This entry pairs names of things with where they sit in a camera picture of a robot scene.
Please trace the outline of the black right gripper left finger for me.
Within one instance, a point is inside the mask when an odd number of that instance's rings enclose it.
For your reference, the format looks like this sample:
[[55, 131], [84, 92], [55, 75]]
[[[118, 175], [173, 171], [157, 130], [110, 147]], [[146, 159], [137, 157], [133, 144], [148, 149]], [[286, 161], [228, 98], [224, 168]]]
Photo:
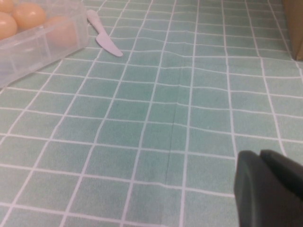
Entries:
[[260, 154], [238, 154], [234, 195], [241, 227], [303, 225], [303, 198], [279, 182]]

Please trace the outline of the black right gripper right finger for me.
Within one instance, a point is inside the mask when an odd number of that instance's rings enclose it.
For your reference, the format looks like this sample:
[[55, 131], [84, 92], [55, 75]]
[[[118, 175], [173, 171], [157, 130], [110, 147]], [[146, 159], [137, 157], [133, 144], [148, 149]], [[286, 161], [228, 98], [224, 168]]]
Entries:
[[261, 150], [260, 157], [285, 188], [297, 197], [303, 197], [303, 166], [301, 164], [269, 149]]

